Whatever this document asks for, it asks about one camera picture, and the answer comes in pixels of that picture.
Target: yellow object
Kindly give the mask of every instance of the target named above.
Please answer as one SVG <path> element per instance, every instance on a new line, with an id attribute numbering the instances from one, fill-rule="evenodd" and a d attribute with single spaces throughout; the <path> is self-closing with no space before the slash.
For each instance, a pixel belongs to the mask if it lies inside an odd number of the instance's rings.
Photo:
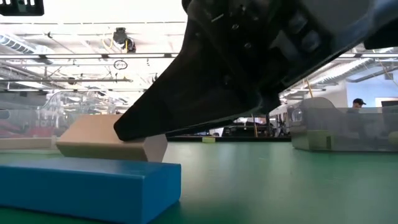
<path id="1" fill-rule="evenodd" d="M 216 138 L 214 138 L 214 137 L 203 137 L 201 139 L 201 141 L 203 143 L 215 143 L 216 142 Z"/>
<path id="2" fill-rule="evenodd" d="M 388 135 L 388 142 L 394 146 L 398 146 L 398 131 L 393 131 Z"/>

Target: workstation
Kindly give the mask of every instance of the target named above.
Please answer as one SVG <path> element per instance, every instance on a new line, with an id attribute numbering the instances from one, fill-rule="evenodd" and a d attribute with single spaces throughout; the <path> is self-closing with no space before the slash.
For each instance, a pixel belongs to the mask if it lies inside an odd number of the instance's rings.
<path id="1" fill-rule="evenodd" d="M 0 223 L 395 223 L 395 1 L 116 2 L 0 4 Z"/>

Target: small yellow block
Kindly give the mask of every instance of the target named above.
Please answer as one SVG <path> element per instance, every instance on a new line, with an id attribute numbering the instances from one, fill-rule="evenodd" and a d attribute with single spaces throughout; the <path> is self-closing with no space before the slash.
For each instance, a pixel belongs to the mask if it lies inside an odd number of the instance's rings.
<path id="1" fill-rule="evenodd" d="M 216 138 L 214 138 L 214 137 L 203 137 L 201 139 L 201 141 L 203 143 L 215 143 L 216 142 Z"/>

